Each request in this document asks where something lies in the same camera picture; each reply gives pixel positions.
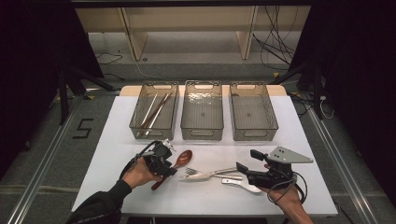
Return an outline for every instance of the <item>brown wooden spoon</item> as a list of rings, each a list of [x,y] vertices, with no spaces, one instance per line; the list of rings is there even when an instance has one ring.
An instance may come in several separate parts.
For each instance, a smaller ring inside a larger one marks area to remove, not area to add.
[[[175,163],[175,165],[174,165],[174,168],[177,169],[177,168],[180,167],[180,166],[187,165],[187,163],[189,163],[189,161],[191,160],[191,158],[192,158],[192,151],[191,151],[191,150],[185,150],[184,152],[182,152],[182,153],[177,157],[177,160],[176,160],[176,163]],[[167,178],[167,176],[163,177],[163,180],[162,180],[162,181],[159,181],[159,182],[157,182],[157,183],[155,183],[155,184],[151,187],[151,189],[152,189],[152,190],[156,190],[156,189],[163,183],[163,181],[165,181],[166,178]]]

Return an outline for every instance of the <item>fork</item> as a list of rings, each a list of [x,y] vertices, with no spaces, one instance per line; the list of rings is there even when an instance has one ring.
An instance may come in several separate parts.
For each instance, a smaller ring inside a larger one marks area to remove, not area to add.
[[[233,177],[237,177],[238,178],[238,177],[240,177],[239,175],[219,175],[219,174],[222,174],[222,173],[235,172],[235,171],[237,171],[236,167],[223,169],[223,170],[212,171],[212,172],[202,172],[202,171],[197,171],[197,170],[191,169],[189,167],[186,167],[186,173],[188,175],[210,174],[210,175],[213,175],[215,177],[222,177],[222,178],[233,178]]]

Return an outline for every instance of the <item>spoon bowl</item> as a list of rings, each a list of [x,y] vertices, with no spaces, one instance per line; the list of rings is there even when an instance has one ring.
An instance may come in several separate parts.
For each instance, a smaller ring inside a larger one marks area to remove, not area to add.
[[[177,169],[181,166],[187,165],[187,163],[190,162],[191,158],[192,158],[192,151],[185,150],[184,152],[180,153],[180,155],[177,157],[174,168]],[[151,186],[151,189],[156,190],[163,183],[163,181],[165,181],[166,178],[168,178],[168,177],[165,176],[165,177],[163,177],[162,181],[156,182],[153,186]]]

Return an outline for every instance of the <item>silver fork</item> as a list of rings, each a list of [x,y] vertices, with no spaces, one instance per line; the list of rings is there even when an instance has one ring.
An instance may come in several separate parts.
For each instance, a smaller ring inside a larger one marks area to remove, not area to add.
[[[208,174],[208,175],[215,176],[215,177],[220,177],[220,178],[241,179],[240,175],[219,175],[219,174],[222,174],[222,173],[229,173],[229,172],[235,172],[235,171],[237,171],[236,167],[223,169],[223,170],[212,171],[212,172],[202,172],[202,171],[197,171],[197,170],[191,169],[189,167],[186,167],[186,173],[188,175]]]

